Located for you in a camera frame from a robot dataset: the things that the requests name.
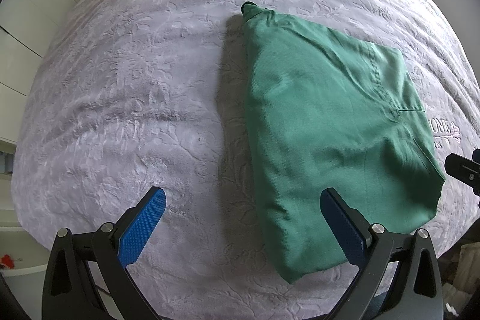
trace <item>pillow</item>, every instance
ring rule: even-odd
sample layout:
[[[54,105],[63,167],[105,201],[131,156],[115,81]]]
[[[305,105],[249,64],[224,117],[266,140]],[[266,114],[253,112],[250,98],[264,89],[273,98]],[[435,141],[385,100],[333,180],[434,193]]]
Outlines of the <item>pillow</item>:
[[[289,283],[346,258],[320,212],[334,187],[388,231],[435,216],[444,181],[398,49],[247,2],[245,119],[265,249]]]

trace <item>folded green shirt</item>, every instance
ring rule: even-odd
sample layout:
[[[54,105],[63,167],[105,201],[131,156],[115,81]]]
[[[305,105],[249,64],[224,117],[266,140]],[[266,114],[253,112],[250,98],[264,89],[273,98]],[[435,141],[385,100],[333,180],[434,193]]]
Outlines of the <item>folded green shirt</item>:
[[[251,2],[242,13],[256,207],[278,273],[345,262],[319,208],[327,187],[391,232],[432,219],[445,178],[400,51]]]

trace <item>blue gripper pad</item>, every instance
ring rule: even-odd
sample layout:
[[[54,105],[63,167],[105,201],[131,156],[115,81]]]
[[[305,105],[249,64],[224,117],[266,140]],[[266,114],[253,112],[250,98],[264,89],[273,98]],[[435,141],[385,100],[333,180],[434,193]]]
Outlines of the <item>blue gripper pad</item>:
[[[337,200],[327,190],[320,194],[320,210],[347,260],[361,268],[367,260],[366,242]]]
[[[159,188],[135,216],[118,241],[118,258],[123,268],[135,263],[165,211],[165,192]]]

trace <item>green fabric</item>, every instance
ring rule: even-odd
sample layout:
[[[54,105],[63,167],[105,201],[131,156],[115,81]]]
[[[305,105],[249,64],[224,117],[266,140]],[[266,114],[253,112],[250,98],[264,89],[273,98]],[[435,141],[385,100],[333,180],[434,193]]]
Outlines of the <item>green fabric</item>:
[[[256,207],[278,273],[292,283],[345,262],[319,209],[327,187],[391,232],[432,219],[445,178],[400,51],[250,2],[242,12]]]

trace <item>plush blanket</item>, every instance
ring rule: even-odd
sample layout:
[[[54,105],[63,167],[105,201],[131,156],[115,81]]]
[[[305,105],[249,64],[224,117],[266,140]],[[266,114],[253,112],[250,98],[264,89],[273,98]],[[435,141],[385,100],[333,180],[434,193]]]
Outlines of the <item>plush blanket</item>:
[[[357,271],[343,264],[289,285],[266,258],[244,122],[244,1],[81,0],[38,70],[17,146],[16,210],[47,247],[57,229],[96,230],[164,188],[165,214],[128,270],[175,320],[305,319],[330,311]],[[251,1],[398,48],[440,165],[477,146],[479,87],[431,0]],[[477,204],[447,178],[425,226],[438,255]]]

